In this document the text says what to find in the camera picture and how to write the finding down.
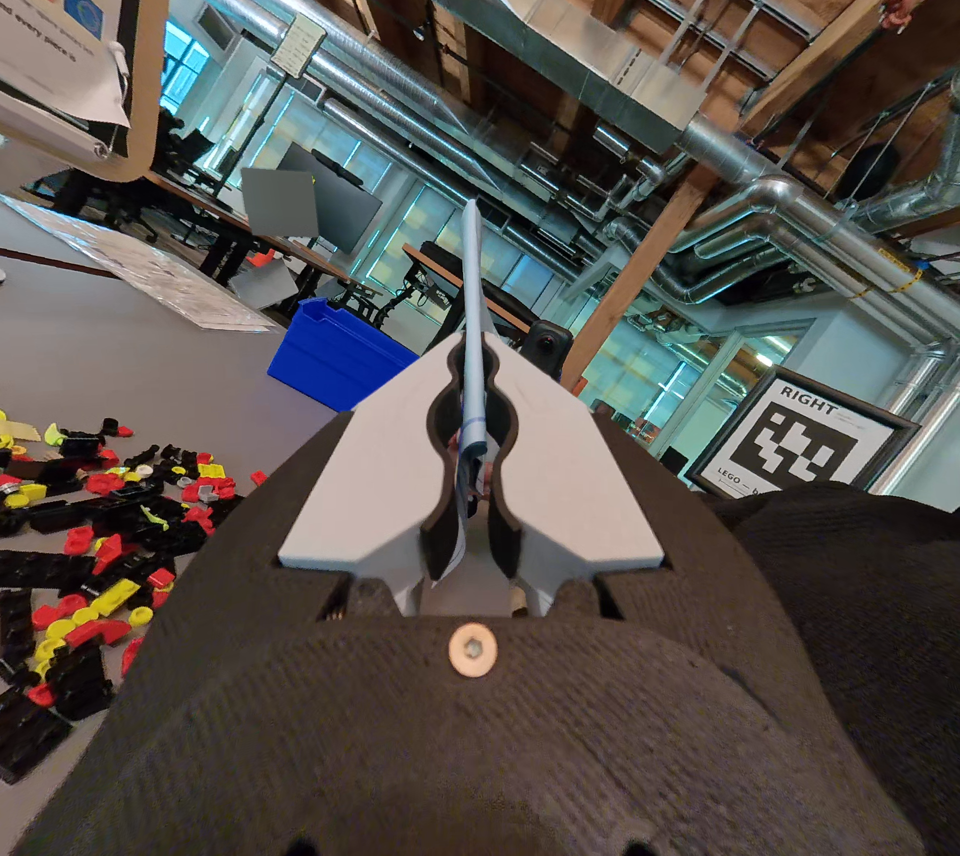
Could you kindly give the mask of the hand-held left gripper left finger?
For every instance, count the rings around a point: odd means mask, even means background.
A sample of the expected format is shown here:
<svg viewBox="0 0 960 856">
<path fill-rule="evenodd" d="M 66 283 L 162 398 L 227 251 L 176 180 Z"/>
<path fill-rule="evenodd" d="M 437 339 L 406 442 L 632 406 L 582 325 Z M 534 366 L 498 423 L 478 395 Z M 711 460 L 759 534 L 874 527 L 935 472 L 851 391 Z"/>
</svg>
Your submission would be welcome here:
<svg viewBox="0 0 960 856">
<path fill-rule="evenodd" d="M 449 438 L 461 409 L 451 335 L 347 413 L 345 428 L 278 550 L 286 569 L 379 579 L 416 615 L 466 551 L 468 498 Z"/>
</svg>

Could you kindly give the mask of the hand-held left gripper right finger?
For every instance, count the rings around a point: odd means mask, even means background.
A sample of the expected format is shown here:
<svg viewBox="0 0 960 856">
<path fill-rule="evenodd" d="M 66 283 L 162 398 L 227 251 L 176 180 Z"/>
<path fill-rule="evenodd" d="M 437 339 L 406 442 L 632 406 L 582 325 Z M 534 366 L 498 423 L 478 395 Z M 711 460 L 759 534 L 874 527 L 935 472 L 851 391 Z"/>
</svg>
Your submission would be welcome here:
<svg viewBox="0 0 960 856">
<path fill-rule="evenodd" d="M 490 554 L 528 612 L 561 586 L 653 570 L 666 560 L 589 409 L 546 373 L 484 334 Z"/>
</svg>

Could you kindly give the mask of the pale blue instruction booklet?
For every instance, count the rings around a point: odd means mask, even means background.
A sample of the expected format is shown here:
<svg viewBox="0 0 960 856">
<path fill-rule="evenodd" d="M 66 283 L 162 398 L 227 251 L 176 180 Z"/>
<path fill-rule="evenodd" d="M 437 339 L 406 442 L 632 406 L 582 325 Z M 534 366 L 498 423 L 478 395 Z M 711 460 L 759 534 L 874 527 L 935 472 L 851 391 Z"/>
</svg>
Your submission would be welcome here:
<svg viewBox="0 0 960 856">
<path fill-rule="evenodd" d="M 462 210 L 462 366 L 460 379 L 460 427 L 455 431 L 454 508 L 457 533 L 450 551 L 443 550 L 444 566 L 430 578 L 436 585 L 461 563 L 466 551 L 466 529 L 472 498 L 483 492 L 490 436 L 487 427 L 487 391 L 484 369 L 484 334 L 494 332 L 486 306 L 481 271 L 482 219 L 476 200 Z"/>
</svg>

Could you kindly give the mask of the pile of lego pieces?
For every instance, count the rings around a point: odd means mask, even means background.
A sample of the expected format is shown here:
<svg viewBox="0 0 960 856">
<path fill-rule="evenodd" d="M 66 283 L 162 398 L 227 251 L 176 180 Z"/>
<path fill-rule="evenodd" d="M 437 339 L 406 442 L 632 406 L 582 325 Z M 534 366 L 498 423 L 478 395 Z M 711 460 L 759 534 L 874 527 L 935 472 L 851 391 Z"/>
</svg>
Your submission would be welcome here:
<svg viewBox="0 0 960 856">
<path fill-rule="evenodd" d="M 228 449 L 2 419 L 2 787 L 114 704 L 186 564 L 269 469 Z"/>
</svg>

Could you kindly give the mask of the blue plastic bin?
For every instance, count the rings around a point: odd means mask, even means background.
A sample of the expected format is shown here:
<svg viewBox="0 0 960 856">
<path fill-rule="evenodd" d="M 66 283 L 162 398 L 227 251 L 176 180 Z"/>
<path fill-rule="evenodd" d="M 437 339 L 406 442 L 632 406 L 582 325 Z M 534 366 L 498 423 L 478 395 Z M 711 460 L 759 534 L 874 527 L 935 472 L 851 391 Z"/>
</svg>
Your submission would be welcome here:
<svg viewBox="0 0 960 856">
<path fill-rule="evenodd" d="M 419 357 L 325 298 L 302 301 L 268 376 L 336 412 L 354 409 Z"/>
</svg>

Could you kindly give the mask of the framed marker sign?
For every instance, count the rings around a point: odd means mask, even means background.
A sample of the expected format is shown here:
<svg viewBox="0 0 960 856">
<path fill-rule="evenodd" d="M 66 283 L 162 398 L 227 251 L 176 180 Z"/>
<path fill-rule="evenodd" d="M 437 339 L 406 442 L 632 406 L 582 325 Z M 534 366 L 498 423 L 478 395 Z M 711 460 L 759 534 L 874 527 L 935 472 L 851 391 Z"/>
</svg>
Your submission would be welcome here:
<svg viewBox="0 0 960 856">
<path fill-rule="evenodd" d="M 723 499 L 812 482 L 867 491 L 919 431 L 913 421 L 773 366 L 683 475 Z"/>
</svg>

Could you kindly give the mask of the black monitor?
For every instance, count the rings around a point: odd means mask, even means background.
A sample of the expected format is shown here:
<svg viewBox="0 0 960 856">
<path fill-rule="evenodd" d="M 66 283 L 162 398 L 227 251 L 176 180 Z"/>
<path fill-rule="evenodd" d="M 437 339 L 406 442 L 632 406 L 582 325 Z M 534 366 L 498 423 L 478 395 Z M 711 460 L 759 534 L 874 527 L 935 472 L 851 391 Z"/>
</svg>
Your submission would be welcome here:
<svg viewBox="0 0 960 856">
<path fill-rule="evenodd" d="M 308 232 L 337 250 L 353 252 L 381 208 L 364 189 L 362 180 L 318 150 L 293 142 L 277 170 L 307 173 L 311 177 L 316 227 Z"/>
</svg>

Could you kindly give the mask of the clear plastic bag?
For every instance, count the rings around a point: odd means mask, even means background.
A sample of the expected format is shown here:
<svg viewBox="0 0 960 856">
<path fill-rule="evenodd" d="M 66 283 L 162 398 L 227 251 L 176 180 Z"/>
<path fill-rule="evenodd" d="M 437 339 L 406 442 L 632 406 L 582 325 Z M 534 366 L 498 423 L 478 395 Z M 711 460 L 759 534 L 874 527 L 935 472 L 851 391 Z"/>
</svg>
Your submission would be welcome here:
<svg viewBox="0 0 960 856">
<path fill-rule="evenodd" d="M 201 329 L 253 334 L 278 328 L 195 267 L 138 238 L 8 197 L 2 204 Z"/>
</svg>

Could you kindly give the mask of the white hanging sign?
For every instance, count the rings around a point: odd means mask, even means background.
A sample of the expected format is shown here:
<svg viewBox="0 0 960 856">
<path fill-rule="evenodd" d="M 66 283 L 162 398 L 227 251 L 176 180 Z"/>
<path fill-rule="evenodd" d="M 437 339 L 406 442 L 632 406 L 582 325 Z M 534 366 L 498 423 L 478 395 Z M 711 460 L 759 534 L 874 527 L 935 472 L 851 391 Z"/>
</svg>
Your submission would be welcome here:
<svg viewBox="0 0 960 856">
<path fill-rule="evenodd" d="M 297 14 L 271 54 L 270 63 L 284 76 L 300 79 L 327 35 L 318 23 Z"/>
</svg>

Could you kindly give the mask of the white book stand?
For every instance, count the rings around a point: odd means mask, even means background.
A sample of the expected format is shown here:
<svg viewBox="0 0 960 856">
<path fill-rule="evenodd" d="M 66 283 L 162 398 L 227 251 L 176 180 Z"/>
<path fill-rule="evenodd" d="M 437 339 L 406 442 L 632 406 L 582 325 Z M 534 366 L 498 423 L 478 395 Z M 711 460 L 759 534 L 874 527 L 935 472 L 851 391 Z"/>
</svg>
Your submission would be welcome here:
<svg viewBox="0 0 960 856">
<path fill-rule="evenodd" d="M 159 123 L 169 0 L 138 0 L 127 95 L 128 126 L 70 118 L 2 83 L 2 193 L 76 168 L 110 182 L 146 174 Z"/>
</svg>

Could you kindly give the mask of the printed instruction sheet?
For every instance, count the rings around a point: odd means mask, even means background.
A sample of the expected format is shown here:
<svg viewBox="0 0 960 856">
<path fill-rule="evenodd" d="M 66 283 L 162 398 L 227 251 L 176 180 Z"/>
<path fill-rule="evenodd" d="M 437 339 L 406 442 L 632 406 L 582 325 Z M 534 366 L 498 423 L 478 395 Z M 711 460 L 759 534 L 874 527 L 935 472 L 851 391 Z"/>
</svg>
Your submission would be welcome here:
<svg viewBox="0 0 960 856">
<path fill-rule="evenodd" d="M 2 83 L 70 118 L 129 126 L 138 0 L 1 0 Z"/>
</svg>

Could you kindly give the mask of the wooden post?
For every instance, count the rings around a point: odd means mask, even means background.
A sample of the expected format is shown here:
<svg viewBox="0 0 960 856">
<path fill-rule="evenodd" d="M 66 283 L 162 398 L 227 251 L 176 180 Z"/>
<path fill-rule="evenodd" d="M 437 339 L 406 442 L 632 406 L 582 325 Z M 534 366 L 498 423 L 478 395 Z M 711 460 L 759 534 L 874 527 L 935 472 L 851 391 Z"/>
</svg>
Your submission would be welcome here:
<svg viewBox="0 0 960 856">
<path fill-rule="evenodd" d="M 685 178 L 658 216 L 653 227 L 633 251 L 591 316 L 583 323 L 566 357 L 560 384 L 573 392 L 583 373 L 616 328 L 626 310 L 641 293 L 671 249 L 693 244 L 715 230 L 721 216 L 697 215 L 702 202 L 718 183 L 718 176 L 704 165 Z"/>
</svg>

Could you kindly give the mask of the silver rectangular air duct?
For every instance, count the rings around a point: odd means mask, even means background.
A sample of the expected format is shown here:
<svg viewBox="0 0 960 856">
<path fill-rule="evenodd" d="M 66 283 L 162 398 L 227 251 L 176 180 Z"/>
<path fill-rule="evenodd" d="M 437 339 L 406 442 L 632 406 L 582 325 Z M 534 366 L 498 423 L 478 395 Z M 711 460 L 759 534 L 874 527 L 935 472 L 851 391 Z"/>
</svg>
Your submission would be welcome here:
<svg viewBox="0 0 960 856">
<path fill-rule="evenodd" d="M 704 96 L 569 0 L 433 0 L 656 153 L 719 167 L 741 143 L 699 112 Z"/>
</svg>

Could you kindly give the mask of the silver round air duct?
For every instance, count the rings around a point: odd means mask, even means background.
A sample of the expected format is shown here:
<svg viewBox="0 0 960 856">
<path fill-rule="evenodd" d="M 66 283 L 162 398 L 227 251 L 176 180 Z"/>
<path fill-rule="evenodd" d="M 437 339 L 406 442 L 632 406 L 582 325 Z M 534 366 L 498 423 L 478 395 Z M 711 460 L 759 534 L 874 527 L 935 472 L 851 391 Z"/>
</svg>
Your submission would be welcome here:
<svg viewBox="0 0 960 856">
<path fill-rule="evenodd" d="M 315 0 L 205 0 L 270 49 L 297 17 L 324 33 L 308 69 L 411 140 L 494 145 L 496 129 Z"/>
</svg>

